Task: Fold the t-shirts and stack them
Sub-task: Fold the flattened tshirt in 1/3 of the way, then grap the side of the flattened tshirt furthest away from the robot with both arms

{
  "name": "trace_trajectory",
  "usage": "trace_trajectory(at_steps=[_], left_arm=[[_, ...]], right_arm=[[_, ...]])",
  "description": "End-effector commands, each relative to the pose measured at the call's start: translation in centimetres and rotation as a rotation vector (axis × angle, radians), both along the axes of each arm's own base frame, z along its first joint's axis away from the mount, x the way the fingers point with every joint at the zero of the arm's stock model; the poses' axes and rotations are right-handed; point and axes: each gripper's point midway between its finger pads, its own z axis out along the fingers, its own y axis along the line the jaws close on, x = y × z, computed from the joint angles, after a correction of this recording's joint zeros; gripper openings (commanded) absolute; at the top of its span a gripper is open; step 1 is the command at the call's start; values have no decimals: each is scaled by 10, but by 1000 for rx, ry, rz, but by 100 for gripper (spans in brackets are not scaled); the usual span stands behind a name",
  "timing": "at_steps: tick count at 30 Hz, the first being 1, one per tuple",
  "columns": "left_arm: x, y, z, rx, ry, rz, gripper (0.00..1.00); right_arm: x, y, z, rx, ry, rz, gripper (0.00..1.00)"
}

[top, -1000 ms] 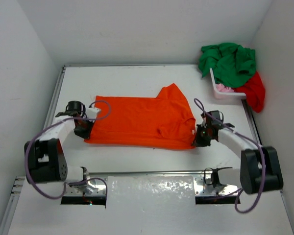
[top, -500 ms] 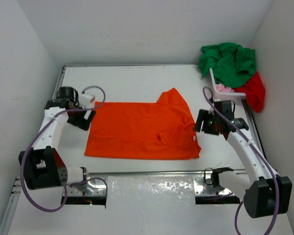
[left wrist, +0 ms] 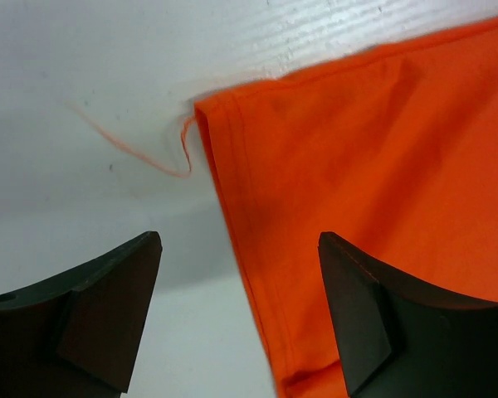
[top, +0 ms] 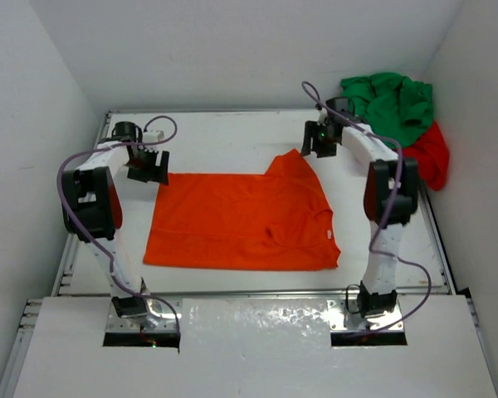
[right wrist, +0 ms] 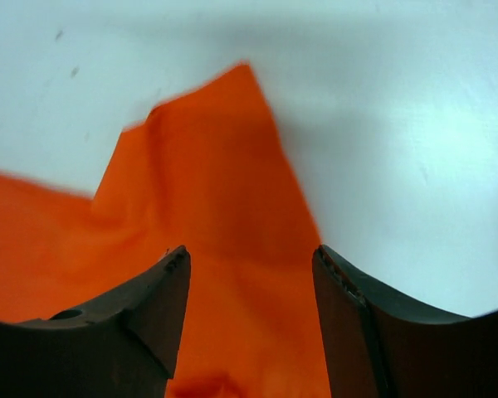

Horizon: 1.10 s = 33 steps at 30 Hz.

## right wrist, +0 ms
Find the orange t shirt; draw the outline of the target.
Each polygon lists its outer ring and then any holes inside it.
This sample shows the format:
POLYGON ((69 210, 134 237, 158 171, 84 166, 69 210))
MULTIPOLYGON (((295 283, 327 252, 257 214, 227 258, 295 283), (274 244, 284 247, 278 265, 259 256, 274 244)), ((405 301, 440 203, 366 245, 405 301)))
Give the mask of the orange t shirt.
POLYGON ((249 65, 123 132, 92 198, 0 173, 0 320, 45 318, 191 255, 170 397, 327 397, 316 225, 249 65))

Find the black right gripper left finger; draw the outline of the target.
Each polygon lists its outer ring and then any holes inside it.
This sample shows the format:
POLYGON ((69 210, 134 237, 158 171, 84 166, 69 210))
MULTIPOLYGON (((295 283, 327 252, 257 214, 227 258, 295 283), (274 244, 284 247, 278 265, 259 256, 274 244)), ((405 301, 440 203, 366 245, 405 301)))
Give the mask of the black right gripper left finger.
POLYGON ((49 319, 0 321, 0 397, 163 397, 190 284, 179 246, 127 282, 49 319))

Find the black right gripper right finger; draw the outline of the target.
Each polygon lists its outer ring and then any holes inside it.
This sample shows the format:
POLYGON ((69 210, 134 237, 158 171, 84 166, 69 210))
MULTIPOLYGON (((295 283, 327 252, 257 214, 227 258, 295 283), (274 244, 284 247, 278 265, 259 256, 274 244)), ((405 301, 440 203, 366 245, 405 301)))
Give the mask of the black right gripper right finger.
POLYGON ((498 397, 498 310, 433 307, 326 245, 312 274, 333 397, 498 397))

